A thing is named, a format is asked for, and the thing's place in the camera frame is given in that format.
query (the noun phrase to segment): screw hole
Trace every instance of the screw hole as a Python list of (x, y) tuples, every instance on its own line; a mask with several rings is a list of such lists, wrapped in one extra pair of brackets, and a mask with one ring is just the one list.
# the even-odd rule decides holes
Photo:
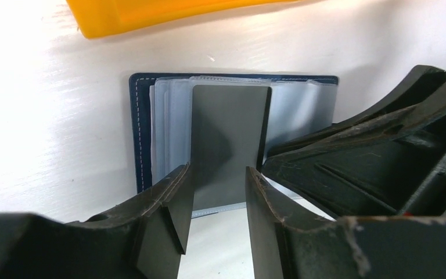
[(97, 214), (94, 216), (91, 216), (90, 219), (86, 220), (86, 222), (97, 222), (97, 221), (103, 221), (103, 220), (107, 220), (109, 217), (105, 214)]
[(384, 134), (386, 135), (396, 135), (397, 133), (399, 133), (399, 131), (401, 131), (401, 129), (404, 127), (404, 125), (399, 124), (396, 125), (394, 127), (390, 127), (389, 129), (384, 131)]

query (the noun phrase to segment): dark gray card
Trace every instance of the dark gray card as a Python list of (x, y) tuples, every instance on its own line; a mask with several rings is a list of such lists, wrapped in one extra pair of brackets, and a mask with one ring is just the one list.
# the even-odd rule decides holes
[(245, 201), (245, 167), (262, 163), (270, 100), (270, 87), (194, 87), (193, 210)]

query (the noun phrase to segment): white stitching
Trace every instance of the white stitching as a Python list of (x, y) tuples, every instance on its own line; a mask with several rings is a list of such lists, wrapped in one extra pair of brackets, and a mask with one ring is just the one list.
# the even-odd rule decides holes
[(141, 145), (141, 123), (139, 122), (139, 92), (138, 92), (138, 82), (139, 80), (144, 80), (144, 78), (138, 78), (136, 80), (136, 110), (138, 113), (138, 136), (139, 136), (139, 161), (141, 161), (141, 192), (145, 190), (145, 180), (143, 176), (143, 146)]

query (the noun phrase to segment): black plastic part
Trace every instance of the black plastic part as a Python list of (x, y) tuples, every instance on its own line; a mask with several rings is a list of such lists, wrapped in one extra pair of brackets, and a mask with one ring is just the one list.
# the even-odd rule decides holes
[(177, 278), (192, 214), (189, 166), (91, 217), (0, 214), (0, 278)]
[(402, 104), (412, 105), (379, 105), (392, 109), (373, 113), (380, 116), (368, 121), (347, 120), (353, 123), (349, 127), (337, 124), (340, 131), (327, 137), (323, 131), (310, 135), (317, 141), (269, 157), (262, 173), (334, 217), (441, 215), (446, 211), (446, 72), (441, 74), (428, 74), (436, 82), (428, 82), (427, 74), (418, 80), (408, 75), (393, 92), (395, 100), (409, 99)]
[(246, 196), (255, 278), (446, 279), (446, 217), (327, 221), (252, 168)]

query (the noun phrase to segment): orange plastic container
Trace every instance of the orange plastic container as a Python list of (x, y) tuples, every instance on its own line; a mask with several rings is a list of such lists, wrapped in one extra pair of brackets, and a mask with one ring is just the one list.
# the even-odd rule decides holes
[(67, 0), (83, 35), (99, 38), (183, 17), (292, 0)]

